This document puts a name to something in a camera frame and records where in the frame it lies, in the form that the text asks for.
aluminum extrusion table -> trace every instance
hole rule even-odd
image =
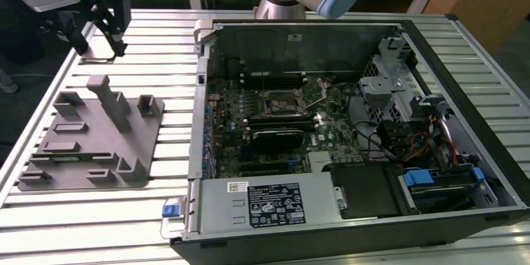
[[[186,264],[161,239],[164,200],[186,193],[186,160],[197,56],[197,19],[249,19],[248,11],[134,10],[125,34],[126,55],[113,64],[81,61],[71,51],[0,170],[0,264]],[[411,19],[469,96],[501,143],[530,173],[530,101],[457,21],[444,16],[348,14],[347,19]],[[92,25],[90,47],[105,43]],[[435,84],[419,66],[431,90]],[[110,76],[112,90],[126,97],[164,99],[148,185],[110,191],[19,192],[15,178],[53,119],[58,91],[84,89],[90,74]],[[170,229],[182,227],[173,223]],[[527,264],[530,222],[497,227],[456,243],[297,261],[296,264]]]

warning label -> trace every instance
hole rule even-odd
[[[252,228],[305,223],[297,183],[248,186],[246,191]]]

